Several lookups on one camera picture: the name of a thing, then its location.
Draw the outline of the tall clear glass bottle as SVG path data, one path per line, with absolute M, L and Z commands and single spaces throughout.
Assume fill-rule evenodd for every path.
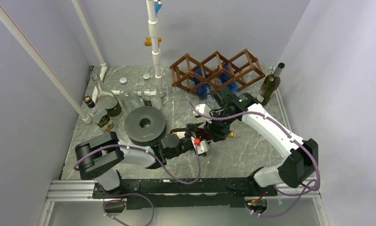
M 98 74 L 92 75 L 91 78 L 96 82 L 99 103 L 111 118 L 120 118 L 122 116 L 122 108 L 118 98 L 112 90 L 103 83 Z

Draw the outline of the dark green wine bottle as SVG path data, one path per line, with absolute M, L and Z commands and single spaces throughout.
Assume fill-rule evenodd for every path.
M 262 106 L 265 106 L 271 100 L 273 93 L 280 85 L 280 74 L 282 70 L 285 68 L 285 63 L 280 62 L 273 73 L 266 76 L 265 80 L 263 81 L 258 95 L 257 100 L 260 102 Z

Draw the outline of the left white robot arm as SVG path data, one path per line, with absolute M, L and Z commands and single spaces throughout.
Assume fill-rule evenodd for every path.
M 194 151 L 204 155 L 212 137 L 198 123 L 188 123 L 167 133 L 165 125 L 126 127 L 131 141 L 127 143 L 113 131 L 78 144 L 75 147 L 77 162 L 73 166 L 82 180 L 95 180 L 112 198 L 123 193 L 120 173 L 113 169 L 119 163 L 140 166 L 144 169 L 165 168 L 167 160 Z

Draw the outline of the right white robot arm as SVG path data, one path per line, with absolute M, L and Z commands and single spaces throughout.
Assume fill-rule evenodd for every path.
M 313 139 L 304 140 L 273 118 L 258 100 L 249 93 L 236 95 L 228 88 L 214 94 L 219 105 L 211 110 L 206 104 L 195 106 L 198 115 L 206 118 L 204 130 L 213 142 L 226 139 L 230 125 L 238 120 L 262 135 L 282 157 L 282 162 L 270 167 L 260 167 L 248 176 L 248 191 L 260 195 L 267 186 L 286 184 L 297 188 L 318 164 L 318 144 Z

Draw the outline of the short clear glass bottle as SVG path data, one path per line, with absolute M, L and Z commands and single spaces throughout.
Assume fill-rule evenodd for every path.
M 159 88 L 152 83 L 151 76 L 148 73 L 143 75 L 143 86 L 141 88 L 141 96 L 145 106 L 152 106 L 161 109 L 162 102 Z

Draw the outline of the gold capped dark bottle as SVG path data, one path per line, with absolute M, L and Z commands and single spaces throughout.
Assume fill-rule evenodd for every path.
M 176 128 L 170 131 L 171 134 L 177 135 L 179 138 L 183 138 L 185 136 L 192 136 L 195 135 L 196 138 L 201 137 L 207 141 L 218 142 L 226 140 L 227 138 L 233 138 L 236 136 L 236 132 L 234 130 L 229 130 L 224 134 L 223 132 L 220 133 L 209 133 L 206 132 L 203 128 L 195 128 L 193 130 L 188 128 Z

